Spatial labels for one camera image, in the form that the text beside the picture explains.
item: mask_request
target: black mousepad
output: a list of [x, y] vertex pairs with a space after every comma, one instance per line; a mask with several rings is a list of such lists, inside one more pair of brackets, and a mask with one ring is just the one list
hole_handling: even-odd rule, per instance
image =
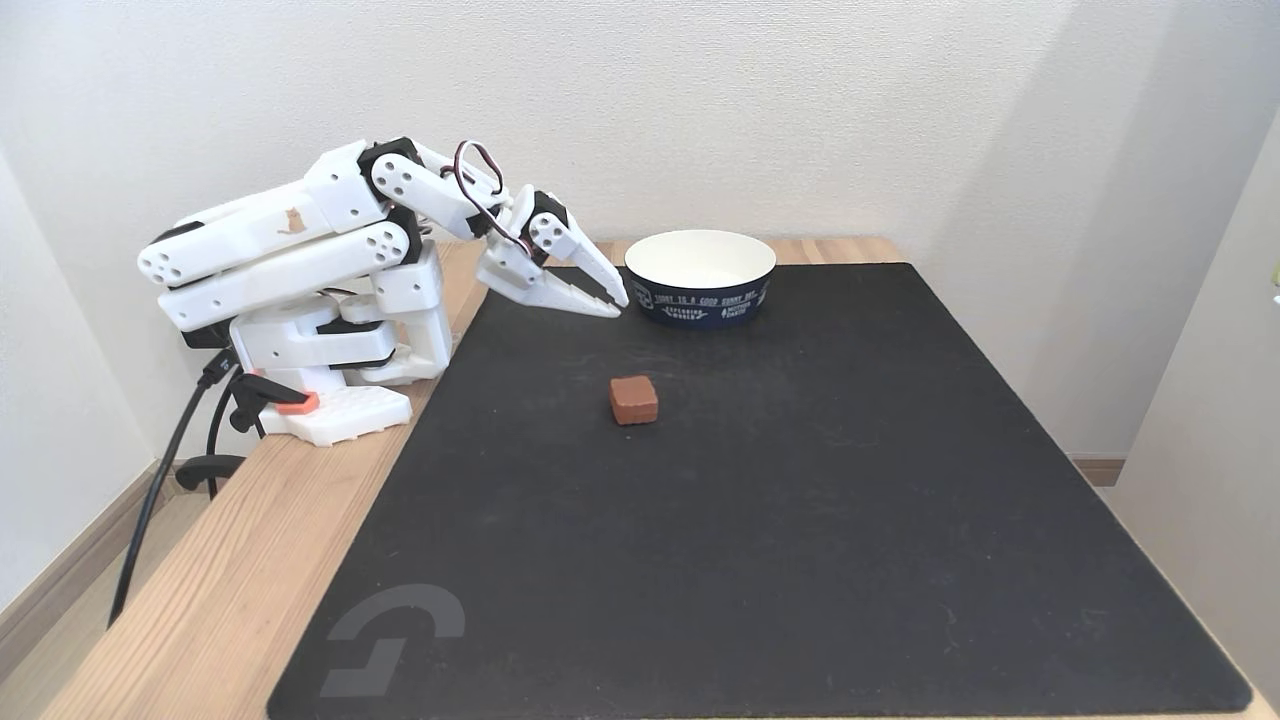
[[[584, 288], [577, 270], [557, 270]], [[611, 377], [646, 374], [650, 425]], [[1233, 711], [1251, 691], [906, 264], [748, 325], [490, 293], [273, 719]]]

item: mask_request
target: brown cube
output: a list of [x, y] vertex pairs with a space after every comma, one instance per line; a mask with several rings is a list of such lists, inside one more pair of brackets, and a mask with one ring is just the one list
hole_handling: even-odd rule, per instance
[[658, 392], [644, 375], [609, 380], [609, 405], [620, 425], [639, 425], [658, 419]]

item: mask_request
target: white wall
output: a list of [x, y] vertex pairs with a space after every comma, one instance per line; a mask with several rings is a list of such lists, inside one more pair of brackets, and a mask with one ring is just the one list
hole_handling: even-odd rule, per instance
[[1066, 450], [1124, 452], [1280, 96], [1271, 3], [6, 5], [0, 137], [154, 450], [204, 357], [140, 245], [408, 133], [602, 240], [888, 234]]
[[1280, 700], [1280, 115], [1108, 503]]
[[0, 155], [0, 609], [151, 461]]

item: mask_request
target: floor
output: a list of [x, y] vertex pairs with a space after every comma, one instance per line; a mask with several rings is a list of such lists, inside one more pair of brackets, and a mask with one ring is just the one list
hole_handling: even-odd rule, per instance
[[[151, 519], [138, 564], [134, 566], [133, 593], [151, 577], [165, 555], [186, 534], [209, 506], [201, 493], [173, 497]], [[12, 675], [0, 682], [0, 717], [27, 720], [38, 717], [63, 684], [70, 679], [93, 644], [106, 632], [106, 614], [115, 593], [124, 552], [93, 580], [84, 594], [31, 651]]]

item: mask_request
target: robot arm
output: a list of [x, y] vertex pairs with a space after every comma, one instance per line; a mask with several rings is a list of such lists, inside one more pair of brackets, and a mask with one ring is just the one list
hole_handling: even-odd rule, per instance
[[[620, 314], [544, 272], [557, 258], [627, 304], [617, 269], [568, 210], [531, 186], [512, 197], [483, 147], [497, 179], [462, 161], [468, 145], [453, 159], [408, 138], [330, 150], [301, 181], [184, 218], [142, 250], [138, 269], [168, 288], [159, 304], [178, 329], [230, 320], [246, 372], [317, 396], [319, 410], [301, 418], [265, 411], [268, 432], [330, 445], [407, 421], [404, 396], [348, 386], [434, 378], [449, 363], [443, 275], [419, 217], [458, 238], [484, 238], [476, 278], [516, 302]], [[340, 301], [317, 293], [361, 277], [372, 292]]]
[[[485, 237], [476, 277], [516, 302], [617, 316], [617, 307], [544, 273], [541, 264], [554, 256], [577, 261], [626, 306], [622, 278], [554, 197], [526, 186], [513, 202], [492, 178], [463, 165], [470, 195], [484, 199], [488, 217], [452, 176], [443, 155], [407, 138], [374, 147], [353, 142], [321, 155], [302, 181], [184, 218], [178, 232], [142, 250], [138, 269], [170, 288], [161, 309], [179, 329], [193, 331], [407, 264], [416, 240], [412, 228], [388, 220], [398, 205], [454, 237]], [[538, 249], [504, 247], [504, 233], [535, 232], [550, 233]]]

